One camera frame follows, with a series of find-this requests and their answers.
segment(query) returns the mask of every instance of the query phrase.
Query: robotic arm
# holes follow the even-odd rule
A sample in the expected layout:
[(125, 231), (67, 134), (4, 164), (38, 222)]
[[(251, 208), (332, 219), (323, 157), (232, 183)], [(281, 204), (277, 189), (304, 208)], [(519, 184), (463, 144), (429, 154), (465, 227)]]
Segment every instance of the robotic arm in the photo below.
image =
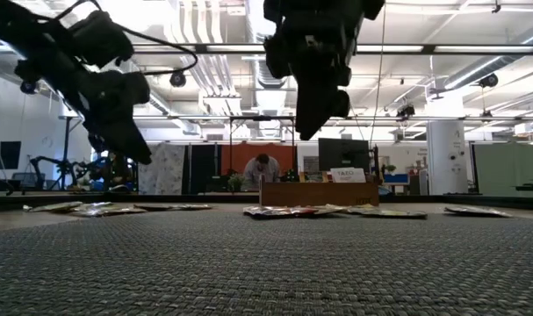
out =
[(276, 33), (264, 41), (266, 64), (277, 79), (298, 82), (295, 129), (310, 140), (332, 116), (348, 117), (348, 67), (364, 18), (375, 19), (385, 0), (264, 0)]
[(23, 80), (21, 90), (33, 92), (36, 82), (44, 79), (83, 118), (96, 150), (109, 149), (149, 164), (151, 152), (133, 122), (133, 105), (149, 101), (144, 74), (87, 68), (129, 60), (133, 46), (124, 34), (127, 29), (104, 11), (93, 11), (66, 29), (60, 19), (69, 12), (46, 18), (0, 0), (0, 40), (24, 58), (15, 69)]
[(41, 175), (40, 166), (39, 166), (40, 162), (51, 162), (57, 166), (57, 169), (59, 170), (61, 175), (60, 175), (60, 178), (57, 179), (56, 182), (59, 182), (61, 178), (65, 175), (71, 175), (72, 185), (76, 186), (77, 177), (75, 174), (74, 167), (77, 164), (77, 162), (71, 163), (68, 161), (60, 161), (60, 160), (45, 157), (45, 156), (38, 156), (30, 160), (30, 164), (32, 165), (34, 169), (34, 173), (36, 174), (36, 189), (37, 190), (42, 190), (44, 187), (44, 177)]

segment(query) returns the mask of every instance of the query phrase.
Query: white column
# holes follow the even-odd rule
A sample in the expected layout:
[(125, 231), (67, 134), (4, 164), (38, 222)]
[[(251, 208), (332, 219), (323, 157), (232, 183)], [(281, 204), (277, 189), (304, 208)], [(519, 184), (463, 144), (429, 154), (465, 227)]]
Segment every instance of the white column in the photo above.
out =
[[(463, 98), (457, 93), (428, 100), (431, 117), (463, 117)], [(427, 127), (429, 152), (429, 194), (467, 193), (467, 163), (463, 121), (431, 121)]]
[(429, 122), (427, 133), (430, 195), (467, 193), (463, 122)]

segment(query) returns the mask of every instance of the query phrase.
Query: potted plant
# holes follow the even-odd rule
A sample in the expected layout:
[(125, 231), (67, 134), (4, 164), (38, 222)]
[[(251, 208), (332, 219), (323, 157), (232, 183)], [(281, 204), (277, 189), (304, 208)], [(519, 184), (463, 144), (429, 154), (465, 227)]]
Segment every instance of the potted plant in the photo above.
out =
[(244, 180), (245, 178), (241, 174), (232, 174), (227, 181), (227, 188), (230, 192), (241, 192)]
[(395, 170), (397, 169), (397, 167), (393, 166), (393, 165), (388, 165), (385, 167), (385, 169), (387, 171), (389, 171), (389, 173), (394, 176), (395, 175)]

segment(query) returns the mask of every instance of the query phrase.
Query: foil packet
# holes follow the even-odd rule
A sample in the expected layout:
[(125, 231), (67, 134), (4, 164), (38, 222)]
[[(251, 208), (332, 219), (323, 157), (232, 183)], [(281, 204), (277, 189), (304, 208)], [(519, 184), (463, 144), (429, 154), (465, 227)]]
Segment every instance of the foil packet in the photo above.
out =
[(291, 216), (292, 210), (289, 207), (271, 207), (271, 206), (250, 206), (242, 209), (242, 213), (255, 217), (270, 216)]
[(502, 217), (502, 218), (511, 218), (512, 215), (494, 210), (492, 208), (483, 208), (475, 206), (446, 206), (443, 210), (450, 214), (455, 214), (458, 216), (475, 216), (475, 217)]
[(145, 212), (147, 211), (135, 207), (98, 206), (78, 210), (71, 214), (78, 217), (96, 218), (125, 214), (139, 214)]
[(406, 212), (406, 211), (389, 211), (389, 210), (371, 210), (359, 213), (363, 217), (388, 218), (388, 219), (427, 219), (428, 214), (425, 212)]
[(365, 212), (378, 212), (379, 207), (373, 205), (355, 205), (348, 208), (348, 213), (362, 215)]
[(58, 203), (53, 205), (43, 205), (43, 206), (37, 206), (37, 207), (30, 207), (28, 205), (24, 205), (23, 209), (25, 212), (60, 212), (60, 213), (67, 213), (72, 212), (74, 208), (83, 205), (83, 202), (66, 202), (66, 203)]
[(323, 206), (250, 206), (243, 209), (243, 214), (255, 218), (281, 218), (281, 217), (299, 217), (299, 216), (320, 216), (335, 212), (346, 211), (347, 207), (336, 205)]
[(94, 209), (94, 208), (108, 207), (108, 206), (112, 206), (112, 205), (113, 205), (112, 202), (99, 202), (99, 203), (83, 204), (83, 205), (79, 205), (77, 207), (74, 207), (72, 209), (72, 212), (85, 212), (85, 211), (88, 211), (88, 210), (91, 210), (91, 209)]
[(163, 212), (163, 211), (203, 211), (211, 210), (213, 207), (210, 205), (134, 205), (136, 208), (146, 210), (149, 212)]

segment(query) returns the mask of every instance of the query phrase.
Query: person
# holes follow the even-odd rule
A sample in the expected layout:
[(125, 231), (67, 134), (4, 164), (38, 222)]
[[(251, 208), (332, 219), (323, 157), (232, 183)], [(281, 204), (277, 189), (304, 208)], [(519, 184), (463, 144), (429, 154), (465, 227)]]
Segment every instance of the person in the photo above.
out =
[(280, 165), (274, 157), (259, 154), (247, 163), (244, 172), (243, 190), (258, 190), (260, 175), (266, 182), (279, 182)]

